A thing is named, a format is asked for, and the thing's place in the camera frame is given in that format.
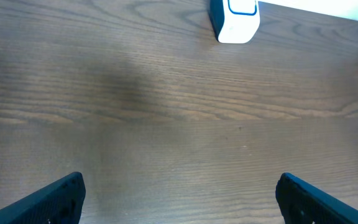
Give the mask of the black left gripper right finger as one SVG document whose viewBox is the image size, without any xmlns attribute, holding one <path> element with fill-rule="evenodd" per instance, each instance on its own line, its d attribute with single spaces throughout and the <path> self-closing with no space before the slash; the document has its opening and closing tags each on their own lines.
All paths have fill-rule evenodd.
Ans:
<svg viewBox="0 0 358 224">
<path fill-rule="evenodd" d="M 358 210 L 291 173 L 281 175 L 275 197 L 285 223 L 358 224 Z"/>
</svg>

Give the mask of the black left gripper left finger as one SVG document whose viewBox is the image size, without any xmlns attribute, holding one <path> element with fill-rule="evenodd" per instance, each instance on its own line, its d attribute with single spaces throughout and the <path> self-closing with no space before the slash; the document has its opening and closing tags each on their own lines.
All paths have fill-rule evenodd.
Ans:
<svg viewBox="0 0 358 224">
<path fill-rule="evenodd" d="M 0 224 L 78 224 L 86 189 L 80 172 L 73 172 L 0 209 Z"/>
</svg>

